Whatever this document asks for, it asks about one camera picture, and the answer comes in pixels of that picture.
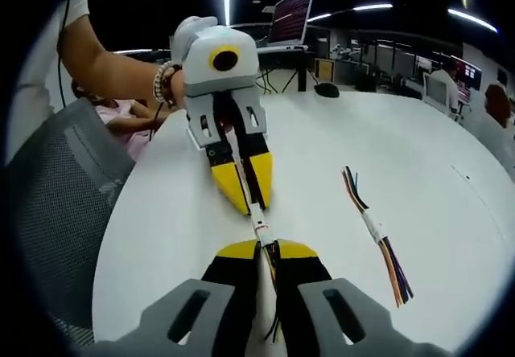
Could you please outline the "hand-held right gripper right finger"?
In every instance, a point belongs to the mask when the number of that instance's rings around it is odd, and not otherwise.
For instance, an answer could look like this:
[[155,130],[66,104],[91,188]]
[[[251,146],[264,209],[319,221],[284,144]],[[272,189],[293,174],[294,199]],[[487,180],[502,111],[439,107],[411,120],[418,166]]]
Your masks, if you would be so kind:
[[390,312],[305,244],[278,240],[276,309],[289,356],[445,356],[393,327]]

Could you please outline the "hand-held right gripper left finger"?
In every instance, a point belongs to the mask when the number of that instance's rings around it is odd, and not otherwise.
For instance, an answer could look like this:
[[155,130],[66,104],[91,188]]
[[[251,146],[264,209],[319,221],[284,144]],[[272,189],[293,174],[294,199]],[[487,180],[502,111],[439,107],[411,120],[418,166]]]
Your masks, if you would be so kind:
[[138,327],[93,344],[95,356],[243,356],[257,313],[258,241],[222,248],[142,312]]

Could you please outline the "person's left hand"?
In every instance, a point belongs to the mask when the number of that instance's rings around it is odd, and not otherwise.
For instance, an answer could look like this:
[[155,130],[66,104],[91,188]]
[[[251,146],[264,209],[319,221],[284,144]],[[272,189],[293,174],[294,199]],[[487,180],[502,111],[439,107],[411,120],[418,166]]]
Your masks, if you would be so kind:
[[[171,41],[171,61],[174,65],[183,66],[194,38],[199,31],[214,27],[217,24],[218,19],[214,16],[190,16],[184,19],[178,25]],[[185,88],[182,68],[179,70],[174,68],[170,78],[170,88],[175,107],[184,109]]]

